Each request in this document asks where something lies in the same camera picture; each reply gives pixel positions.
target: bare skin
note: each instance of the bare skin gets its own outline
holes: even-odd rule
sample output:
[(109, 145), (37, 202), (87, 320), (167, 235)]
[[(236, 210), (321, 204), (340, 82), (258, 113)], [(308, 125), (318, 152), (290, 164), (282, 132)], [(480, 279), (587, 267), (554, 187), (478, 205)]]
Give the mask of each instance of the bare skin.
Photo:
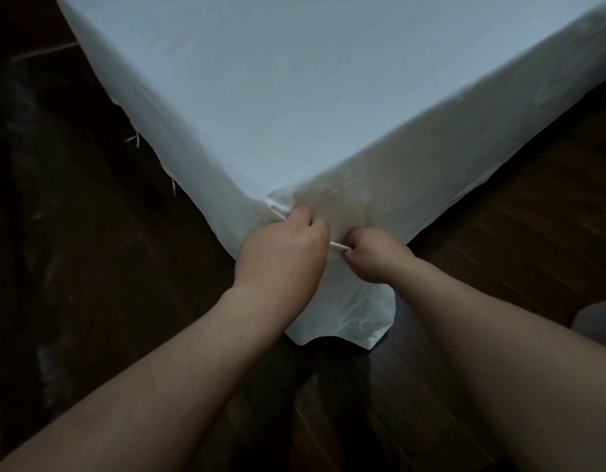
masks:
[(522, 470), (606, 471), (606, 347), (353, 232), (345, 260), (409, 304)]
[[(305, 207), (253, 232), (213, 309), (32, 437), (0, 472), (180, 469), (314, 296), (329, 239)], [(408, 301), (520, 467), (606, 470), (604, 347), (458, 282), (383, 231), (346, 241), (353, 271)]]

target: person's right arm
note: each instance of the person's right arm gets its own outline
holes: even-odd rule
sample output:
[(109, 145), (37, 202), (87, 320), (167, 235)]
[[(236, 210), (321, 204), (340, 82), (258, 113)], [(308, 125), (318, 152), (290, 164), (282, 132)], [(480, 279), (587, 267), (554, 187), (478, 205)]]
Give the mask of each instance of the person's right arm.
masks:
[(465, 285), (374, 228), (345, 260), (409, 304), (528, 471), (606, 471), (606, 347)]

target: mattress top surface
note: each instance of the mattress top surface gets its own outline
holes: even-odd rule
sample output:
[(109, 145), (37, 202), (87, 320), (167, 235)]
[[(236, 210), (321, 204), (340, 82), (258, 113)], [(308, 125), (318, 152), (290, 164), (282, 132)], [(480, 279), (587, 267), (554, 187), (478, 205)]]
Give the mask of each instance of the mattress top surface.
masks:
[(60, 1), (213, 158), (268, 188), (336, 165), (606, 2)]

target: fitted sheet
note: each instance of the fitted sheet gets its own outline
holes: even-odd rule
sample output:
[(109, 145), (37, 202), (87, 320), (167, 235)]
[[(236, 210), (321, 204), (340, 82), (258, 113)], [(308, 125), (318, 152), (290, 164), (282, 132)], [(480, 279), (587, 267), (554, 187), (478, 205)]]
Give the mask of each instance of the fitted sheet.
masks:
[[(58, 1), (233, 257), (296, 205), (407, 243), (606, 79), (606, 0)], [(331, 248), (287, 334), (370, 349), (394, 310)]]

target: white bed sheet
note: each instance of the white bed sheet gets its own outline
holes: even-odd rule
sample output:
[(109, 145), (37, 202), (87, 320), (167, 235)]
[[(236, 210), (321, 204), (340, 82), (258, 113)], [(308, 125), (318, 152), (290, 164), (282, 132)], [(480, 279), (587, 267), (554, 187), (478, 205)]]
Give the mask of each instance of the white bed sheet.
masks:
[[(233, 257), (296, 205), (407, 243), (606, 79), (606, 0), (58, 1)], [(287, 333), (370, 349), (394, 309), (331, 250)]]

